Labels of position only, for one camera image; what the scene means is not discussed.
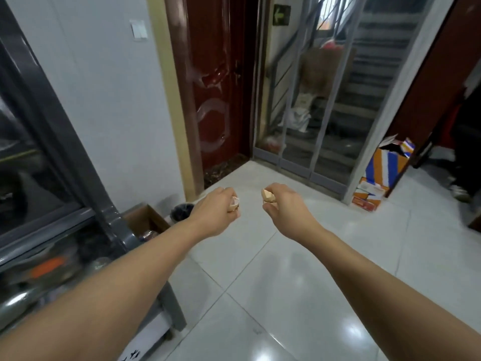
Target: white tiled floor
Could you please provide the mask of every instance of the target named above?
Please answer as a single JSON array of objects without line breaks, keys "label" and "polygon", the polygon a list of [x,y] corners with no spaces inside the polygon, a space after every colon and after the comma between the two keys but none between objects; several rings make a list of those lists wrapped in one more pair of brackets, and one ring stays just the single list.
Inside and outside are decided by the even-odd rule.
[{"label": "white tiled floor", "polygon": [[242,217],[173,273],[188,326],[150,360],[386,360],[325,268],[262,211],[271,182],[291,186],[326,228],[481,332],[481,234],[465,228],[429,167],[409,169],[368,213],[249,162],[210,188],[233,186]]}]

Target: sneaker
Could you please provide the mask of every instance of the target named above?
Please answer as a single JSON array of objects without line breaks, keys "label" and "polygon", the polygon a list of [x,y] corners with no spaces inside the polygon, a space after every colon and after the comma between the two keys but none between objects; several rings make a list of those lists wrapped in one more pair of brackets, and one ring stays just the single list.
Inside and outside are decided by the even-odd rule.
[{"label": "sneaker", "polygon": [[449,190],[451,190],[451,195],[453,195],[454,199],[462,203],[471,202],[471,196],[467,193],[466,189],[462,188],[461,186],[451,185]]}]

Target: wooden door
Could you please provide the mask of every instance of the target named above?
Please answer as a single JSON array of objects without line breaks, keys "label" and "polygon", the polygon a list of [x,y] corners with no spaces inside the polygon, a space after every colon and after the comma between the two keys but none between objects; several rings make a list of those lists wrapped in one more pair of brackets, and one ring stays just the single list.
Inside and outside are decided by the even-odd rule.
[{"label": "wooden door", "polygon": [[245,0],[185,0],[204,170],[239,153],[243,131]]}]

